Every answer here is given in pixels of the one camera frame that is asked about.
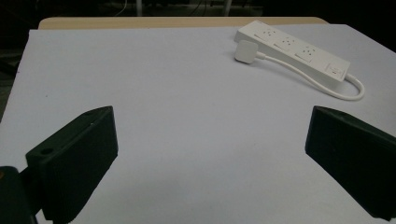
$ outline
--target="power outlet socket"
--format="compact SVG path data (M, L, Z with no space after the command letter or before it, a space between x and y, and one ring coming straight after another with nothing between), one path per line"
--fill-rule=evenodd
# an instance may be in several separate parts
M262 21L253 21L240 28L234 41L238 43L240 40L257 43L260 52L289 63L312 77L330 77L341 82L350 66L350 62Z

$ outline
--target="white paper sheet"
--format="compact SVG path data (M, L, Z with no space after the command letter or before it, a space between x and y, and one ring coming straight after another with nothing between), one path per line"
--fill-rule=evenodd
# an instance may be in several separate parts
M236 62L238 28L31 31L0 164L21 171L26 152L66 123L113 105L119 156L73 223L388 223L304 143L314 105L396 136L395 53L345 25L277 26L351 62L367 92L344 102L280 65Z

